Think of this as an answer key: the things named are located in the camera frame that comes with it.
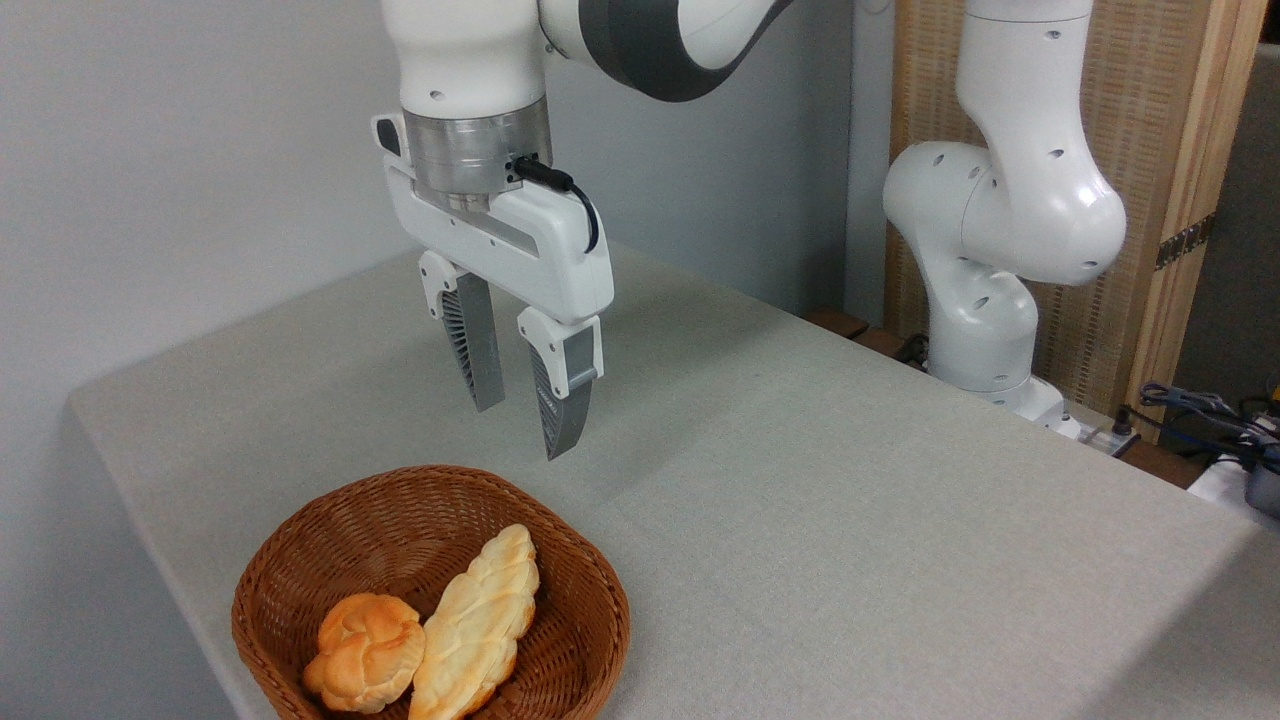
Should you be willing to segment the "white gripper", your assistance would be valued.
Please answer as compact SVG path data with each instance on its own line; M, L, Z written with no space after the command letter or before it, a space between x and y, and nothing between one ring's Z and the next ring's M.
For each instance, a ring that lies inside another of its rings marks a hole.
M520 313L518 331L530 347L547 457L559 457L577 445L593 382L604 375L600 319L594 315L614 299L605 237L589 250L585 206L571 193L534 183L498 193L486 211L429 202L416 192L401 115L374 117L372 129L396 215L429 249L419 259L428 310L443 322L480 413L506 398L488 282L532 306Z

